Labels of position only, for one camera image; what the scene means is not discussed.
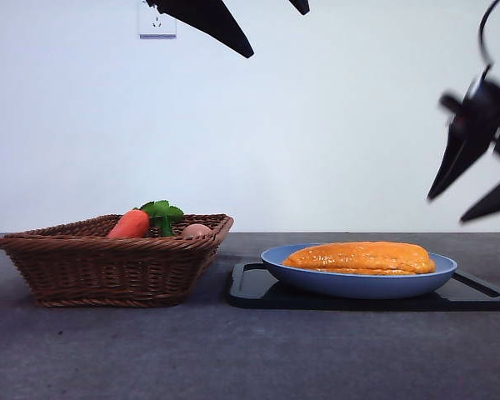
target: wall outlet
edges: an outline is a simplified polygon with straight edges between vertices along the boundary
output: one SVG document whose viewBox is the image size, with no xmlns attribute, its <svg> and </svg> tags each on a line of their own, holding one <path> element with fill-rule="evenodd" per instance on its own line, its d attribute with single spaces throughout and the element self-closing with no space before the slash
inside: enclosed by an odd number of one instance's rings
<svg viewBox="0 0 500 400">
<path fill-rule="evenodd" d="M 138 0 L 138 9 L 141 39 L 176 38 L 176 18 L 168 14 L 160 14 L 155 6 L 148 6 L 146 0 Z"/>
</svg>

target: cable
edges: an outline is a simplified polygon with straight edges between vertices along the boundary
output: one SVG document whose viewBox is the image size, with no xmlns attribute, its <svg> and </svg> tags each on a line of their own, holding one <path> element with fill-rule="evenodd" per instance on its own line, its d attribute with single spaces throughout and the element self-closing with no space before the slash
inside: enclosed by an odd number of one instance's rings
<svg viewBox="0 0 500 400">
<path fill-rule="evenodd" d="M 489 57 L 489 53 L 487 49 L 485 48 L 485 42 L 483 39 L 483 30 L 485 29 L 485 24 L 487 23 L 487 20 L 489 16 L 491 15 L 491 12 L 493 9 L 500 3 L 500 0 L 494 0 L 494 2 L 491 3 L 485 14 L 483 14 L 482 21 L 480 22 L 480 28 L 478 30 L 477 36 L 480 44 L 480 52 L 482 53 L 483 61 L 486 64 L 485 71 L 483 72 L 483 76 L 487 75 L 487 72 L 489 69 L 491 69 L 491 66 L 493 65 L 493 60 L 491 57 Z"/>
</svg>

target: brown basket rim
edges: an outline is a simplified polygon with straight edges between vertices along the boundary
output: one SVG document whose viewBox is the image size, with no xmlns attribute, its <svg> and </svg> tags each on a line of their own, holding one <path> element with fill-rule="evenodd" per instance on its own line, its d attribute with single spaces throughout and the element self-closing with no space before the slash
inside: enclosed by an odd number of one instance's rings
<svg viewBox="0 0 500 400">
<path fill-rule="evenodd" d="M 53 227 L 45 227 L 39 229 L 28 230 L 24 232 L 7 233 L 0 237 L 0 248 L 8 244 L 17 243 L 19 241 L 37 241 L 39 244 L 53 243 L 62 245 L 89 245 L 97 246 L 112 246 L 118 248 L 122 245 L 133 248 L 151 246 L 182 246 L 188 243 L 192 247 L 207 246 L 208 244 L 220 243 L 228 234 L 229 228 L 233 225 L 233 218 L 226 214 L 184 214 L 184 218 L 221 218 L 220 222 L 212 229 L 212 232 L 207 235 L 196 237 L 104 237 L 104 236 L 82 236 L 82 235 L 48 235 L 43 234 L 48 229 L 70 228 L 71 226 L 96 223 L 109 218 L 121 217 L 121 214 L 106 214 L 98 217 L 85 219 L 82 221 L 64 223 Z"/>
</svg>

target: egg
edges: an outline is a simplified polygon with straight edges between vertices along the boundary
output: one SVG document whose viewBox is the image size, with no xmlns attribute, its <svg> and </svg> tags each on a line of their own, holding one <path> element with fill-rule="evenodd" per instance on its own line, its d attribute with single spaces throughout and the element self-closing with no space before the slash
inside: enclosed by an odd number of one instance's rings
<svg viewBox="0 0 500 400">
<path fill-rule="evenodd" d="M 202 225 L 201 223 L 192 223 L 191 225 L 187 225 L 182 230 L 182 236 L 185 238 L 192 238 L 195 236 L 208 235 L 212 230 Z"/>
</svg>

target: blue plate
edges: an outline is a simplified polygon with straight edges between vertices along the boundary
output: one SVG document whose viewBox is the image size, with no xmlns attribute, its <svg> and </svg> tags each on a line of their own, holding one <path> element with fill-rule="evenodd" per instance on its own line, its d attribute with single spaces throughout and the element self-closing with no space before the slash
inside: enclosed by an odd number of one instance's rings
<svg viewBox="0 0 500 400">
<path fill-rule="evenodd" d="M 367 299 L 412 298 L 433 292 L 452 277 L 458 266 L 452 259 L 431 252 L 429 256 L 435 262 L 435 272 L 415 275 L 357 275 L 282 265 L 289 254 L 318 244 L 289 244 L 270 248 L 261 254 L 261 259 L 268 271 L 287 285 L 328 296 Z"/>
</svg>

